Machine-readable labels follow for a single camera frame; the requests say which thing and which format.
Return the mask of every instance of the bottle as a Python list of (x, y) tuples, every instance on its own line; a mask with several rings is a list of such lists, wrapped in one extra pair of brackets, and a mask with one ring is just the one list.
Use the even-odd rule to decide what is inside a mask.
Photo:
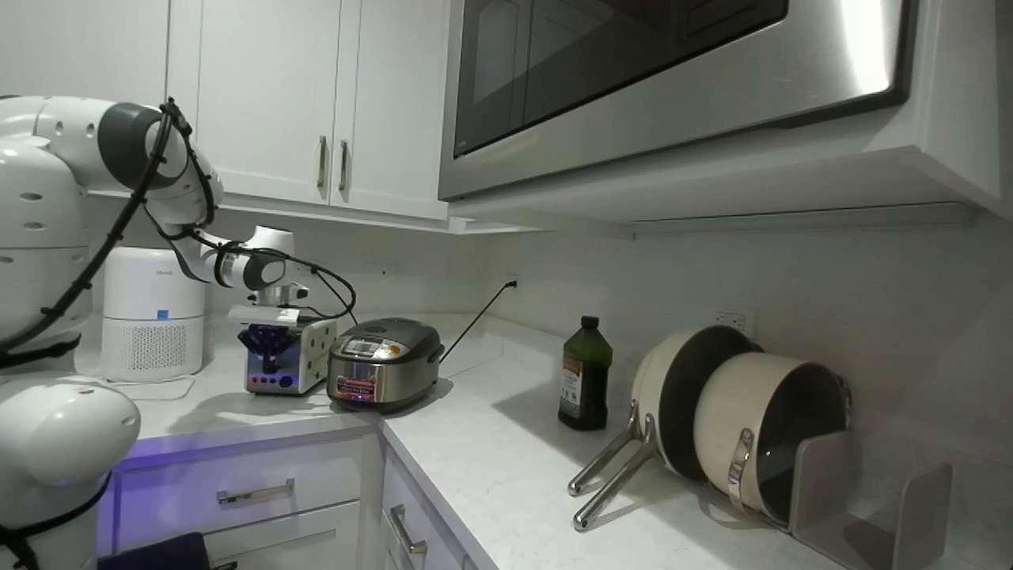
[(607, 421), (612, 347), (599, 334), (599, 318), (581, 318), (562, 347), (560, 413), (573, 431), (602, 431)]

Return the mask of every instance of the microwave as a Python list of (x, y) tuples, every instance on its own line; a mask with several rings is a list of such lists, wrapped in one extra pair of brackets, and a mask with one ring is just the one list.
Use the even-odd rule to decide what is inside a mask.
[(901, 105), (913, 0), (465, 0), (442, 199)]

